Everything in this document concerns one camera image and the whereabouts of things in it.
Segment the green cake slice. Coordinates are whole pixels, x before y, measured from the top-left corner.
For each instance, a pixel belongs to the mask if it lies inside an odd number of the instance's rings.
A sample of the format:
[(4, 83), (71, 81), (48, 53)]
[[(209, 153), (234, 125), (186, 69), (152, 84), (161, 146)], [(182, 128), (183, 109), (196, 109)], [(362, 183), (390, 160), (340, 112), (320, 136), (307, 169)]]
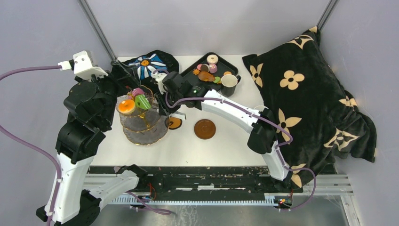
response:
[(145, 97), (144, 94), (135, 96), (134, 101), (135, 101), (136, 106), (143, 110), (148, 110), (152, 107), (150, 102), (147, 100), (147, 98)]

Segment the orange donut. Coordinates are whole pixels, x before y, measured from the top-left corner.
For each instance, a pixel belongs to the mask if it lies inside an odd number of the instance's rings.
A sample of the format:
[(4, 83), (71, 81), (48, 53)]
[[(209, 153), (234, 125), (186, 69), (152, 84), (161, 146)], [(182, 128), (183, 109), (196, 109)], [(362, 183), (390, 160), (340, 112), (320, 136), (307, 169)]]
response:
[(135, 108), (136, 108), (136, 104), (135, 104), (135, 101), (132, 99), (123, 100), (117, 106), (117, 110), (119, 111), (119, 113), (125, 114), (125, 115), (129, 115), (132, 112), (134, 112)]

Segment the metal tongs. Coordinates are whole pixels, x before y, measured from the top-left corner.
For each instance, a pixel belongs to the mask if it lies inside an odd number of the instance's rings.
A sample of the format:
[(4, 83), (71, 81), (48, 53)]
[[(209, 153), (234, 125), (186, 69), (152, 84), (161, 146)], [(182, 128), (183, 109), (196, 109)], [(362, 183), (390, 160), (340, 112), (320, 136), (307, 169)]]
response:
[(185, 114), (185, 113), (182, 113), (182, 112), (179, 112), (179, 111), (177, 111), (177, 112), (175, 112), (175, 113), (171, 113), (169, 116), (170, 116), (170, 117), (179, 118), (179, 119), (181, 119), (181, 120), (183, 120), (183, 121), (186, 120), (186, 114)]

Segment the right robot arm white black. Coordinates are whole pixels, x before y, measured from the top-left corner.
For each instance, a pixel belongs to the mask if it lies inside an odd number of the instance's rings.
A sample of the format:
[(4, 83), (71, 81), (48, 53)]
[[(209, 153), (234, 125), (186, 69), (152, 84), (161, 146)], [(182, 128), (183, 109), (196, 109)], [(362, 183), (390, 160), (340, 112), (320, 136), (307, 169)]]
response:
[(179, 111), (181, 105), (219, 115), (250, 134), (248, 147), (260, 154), (269, 168), (270, 176), (283, 181), (289, 175), (289, 166), (282, 157), (277, 130), (283, 128), (271, 120), (271, 111), (261, 112), (240, 105), (204, 85), (193, 85), (178, 72), (157, 69), (151, 78), (158, 85), (159, 113), (186, 120)]

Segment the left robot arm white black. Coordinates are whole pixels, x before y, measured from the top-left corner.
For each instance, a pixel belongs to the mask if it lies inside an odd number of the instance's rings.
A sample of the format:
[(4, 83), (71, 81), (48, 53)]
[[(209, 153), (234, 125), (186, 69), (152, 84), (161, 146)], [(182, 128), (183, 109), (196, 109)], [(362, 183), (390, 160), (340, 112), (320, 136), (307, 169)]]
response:
[(83, 184), (105, 132), (111, 130), (118, 97), (138, 88), (136, 66), (112, 61), (104, 77), (76, 77), (64, 106), (69, 110), (67, 122), (57, 136), (57, 162), (61, 176), (56, 177), (51, 198), (37, 209), (42, 221), (57, 226), (88, 226), (112, 200), (146, 183), (147, 172), (133, 164), (123, 166), (115, 179), (95, 188)]

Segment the black flower-print cloth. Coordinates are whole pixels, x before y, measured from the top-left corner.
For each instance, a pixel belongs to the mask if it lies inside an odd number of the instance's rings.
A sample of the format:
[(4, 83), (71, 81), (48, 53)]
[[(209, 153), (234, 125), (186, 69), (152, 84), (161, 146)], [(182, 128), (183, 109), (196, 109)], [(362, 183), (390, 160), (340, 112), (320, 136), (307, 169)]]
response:
[(151, 73), (153, 71), (156, 69), (165, 69), (168, 72), (179, 71), (179, 63), (176, 58), (161, 50), (154, 50), (123, 63), (125, 65), (135, 65), (141, 84), (149, 88), (153, 93), (159, 92), (157, 83), (152, 81)]

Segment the orange flower cookie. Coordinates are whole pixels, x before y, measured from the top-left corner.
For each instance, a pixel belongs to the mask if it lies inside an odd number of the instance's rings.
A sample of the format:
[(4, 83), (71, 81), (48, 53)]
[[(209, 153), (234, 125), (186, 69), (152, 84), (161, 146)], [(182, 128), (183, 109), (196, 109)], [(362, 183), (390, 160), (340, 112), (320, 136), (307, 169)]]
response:
[(199, 76), (200, 73), (201, 73), (201, 70), (199, 70), (199, 69), (194, 69), (193, 70), (193, 74), (196, 75), (196, 76)]

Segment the orange black round coaster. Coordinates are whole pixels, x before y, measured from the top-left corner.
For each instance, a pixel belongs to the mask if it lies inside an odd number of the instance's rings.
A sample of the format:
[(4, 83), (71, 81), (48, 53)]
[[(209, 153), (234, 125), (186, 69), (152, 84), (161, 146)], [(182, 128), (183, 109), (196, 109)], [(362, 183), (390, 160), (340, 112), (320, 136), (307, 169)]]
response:
[(183, 120), (176, 118), (176, 117), (169, 117), (169, 124), (168, 124), (168, 129), (169, 130), (175, 130), (181, 127), (183, 123)]

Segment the black serving tray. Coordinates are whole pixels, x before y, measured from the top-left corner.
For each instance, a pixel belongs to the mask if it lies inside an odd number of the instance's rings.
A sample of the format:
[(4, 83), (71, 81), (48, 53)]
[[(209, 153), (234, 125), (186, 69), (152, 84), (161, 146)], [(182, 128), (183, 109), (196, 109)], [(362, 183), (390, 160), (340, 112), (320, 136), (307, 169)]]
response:
[[(222, 84), (215, 84), (213, 82), (207, 82), (207, 81), (201, 81), (198, 76), (193, 74), (193, 70), (197, 69), (197, 65), (199, 64), (207, 64), (207, 56), (210, 54), (216, 54), (214, 52), (208, 52), (206, 53), (204, 56), (202, 56), (201, 58), (199, 58), (195, 63), (193, 63), (192, 65), (190, 65), (187, 69), (185, 69), (181, 74), (181, 76), (183, 78), (185, 78), (186, 80), (189, 81), (190, 84), (192, 85), (197, 85), (197, 86), (205, 86), (208, 88), (212, 88), (215, 89), (216, 91), (219, 91), (222, 88)], [(225, 71), (230, 71), (232, 72), (233, 75), (238, 75), (238, 69), (236, 66), (234, 66), (233, 64), (231, 64), (229, 61), (225, 60), (223, 57), (219, 56), (218, 54), (216, 54), (219, 57), (219, 61), (216, 64), (217, 66), (217, 72), (216, 73), (211, 73), (214, 77), (223, 77), (223, 73)]]

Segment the pink frosted cupcake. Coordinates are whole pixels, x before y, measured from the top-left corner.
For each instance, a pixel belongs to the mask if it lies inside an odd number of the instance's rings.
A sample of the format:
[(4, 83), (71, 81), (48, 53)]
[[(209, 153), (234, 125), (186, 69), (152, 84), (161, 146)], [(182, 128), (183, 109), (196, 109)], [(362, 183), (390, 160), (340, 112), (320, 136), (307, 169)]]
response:
[(216, 73), (217, 72), (216, 64), (209, 64), (209, 72), (210, 73)]

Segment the green macaron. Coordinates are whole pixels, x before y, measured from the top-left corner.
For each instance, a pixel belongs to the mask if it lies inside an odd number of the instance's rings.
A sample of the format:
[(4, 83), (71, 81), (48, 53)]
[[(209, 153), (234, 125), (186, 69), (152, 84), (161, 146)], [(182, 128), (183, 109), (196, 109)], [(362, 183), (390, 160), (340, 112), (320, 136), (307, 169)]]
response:
[(215, 80), (213, 81), (215, 84), (220, 84), (221, 83), (221, 78), (220, 77), (215, 77)]

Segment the brown round coaster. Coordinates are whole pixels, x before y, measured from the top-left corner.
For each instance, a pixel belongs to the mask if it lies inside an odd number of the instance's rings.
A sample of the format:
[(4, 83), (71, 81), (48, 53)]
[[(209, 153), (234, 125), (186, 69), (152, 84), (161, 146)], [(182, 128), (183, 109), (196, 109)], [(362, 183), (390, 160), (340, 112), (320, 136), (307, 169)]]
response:
[(200, 139), (211, 139), (216, 134), (216, 126), (209, 119), (201, 119), (194, 125), (194, 134)]

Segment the black paper cup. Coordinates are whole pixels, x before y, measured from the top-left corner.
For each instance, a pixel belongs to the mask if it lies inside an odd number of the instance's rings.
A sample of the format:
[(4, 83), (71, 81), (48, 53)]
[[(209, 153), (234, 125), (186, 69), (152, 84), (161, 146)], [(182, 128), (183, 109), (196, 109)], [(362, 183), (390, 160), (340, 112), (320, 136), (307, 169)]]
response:
[(221, 78), (221, 93), (224, 97), (230, 97), (234, 94), (237, 84), (240, 82), (240, 75), (224, 75)]

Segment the black floral blanket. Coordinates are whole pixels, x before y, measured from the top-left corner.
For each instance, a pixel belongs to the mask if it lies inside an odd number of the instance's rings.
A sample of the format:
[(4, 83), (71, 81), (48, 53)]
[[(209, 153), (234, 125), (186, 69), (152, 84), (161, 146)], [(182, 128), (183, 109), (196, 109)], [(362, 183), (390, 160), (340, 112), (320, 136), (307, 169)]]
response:
[(377, 132), (320, 51), (317, 27), (260, 55), (242, 58), (279, 125), (280, 151), (294, 189), (336, 158), (375, 161)]

